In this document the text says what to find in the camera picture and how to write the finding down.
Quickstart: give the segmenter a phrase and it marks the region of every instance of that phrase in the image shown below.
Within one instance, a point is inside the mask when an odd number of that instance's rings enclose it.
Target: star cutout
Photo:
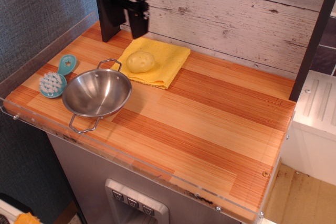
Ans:
[[[66,66],[66,67],[70,67],[70,65],[71,65],[71,62],[70,62],[70,61],[65,62],[65,66]]]

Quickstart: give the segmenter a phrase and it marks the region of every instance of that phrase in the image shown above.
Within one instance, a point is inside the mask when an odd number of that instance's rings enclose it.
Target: dispenser buttons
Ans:
[[[134,199],[127,198],[127,201],[128,201],[128,205],[130,205],[131,207],[139,208],[139,203],[135,201]]]
[[[154,216],[154,210],[153,210],[152,208],[149,208],[149,207],[147,207],[147,206],[145,206],[145,205],[142,205],[142,208],[143,208],[143,211],[144,211],[146,214],[148,214],[148,215],[150,215],[150,216]]]
[[[124,201],[124,196],[121,194],[121,193],[119,193],[119,192],[117,192],[117,191],[112,191],[112,193],[113,193],[113,196],[116,198],[116,199],[118,199],[118,200],[121,200],[121,201]]]

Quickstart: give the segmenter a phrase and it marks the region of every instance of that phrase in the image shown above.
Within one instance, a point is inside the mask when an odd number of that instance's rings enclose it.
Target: potato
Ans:
[[[155,57],[149,52],[137,51],[127,58],[127,67],[133,73],[144,73],[155,66]]]

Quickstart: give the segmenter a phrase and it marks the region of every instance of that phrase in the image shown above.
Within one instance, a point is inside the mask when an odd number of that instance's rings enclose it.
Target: wooden floor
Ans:
[[[265,218],[276,224],[334,224],[336,186],[281,164]]]

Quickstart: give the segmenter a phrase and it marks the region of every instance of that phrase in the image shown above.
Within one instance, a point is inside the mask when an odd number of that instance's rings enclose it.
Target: wooden countertop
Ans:
[[[260,212],[295,103],[293,81],[193,52],[167,90],[132,82],[123,109],[77,134],[61,98],[39,92],[39,78],[57,71],[65,54],[77,57],[69,81],[118,59],[131,35],[120,31],[108,43],[94,24],[44,65],[4,103],[5,108],[45,131],[143,174],[241,221]],[[107,62],[102,68],[110,68]],[[85,129],[96,119],[76,117]]]

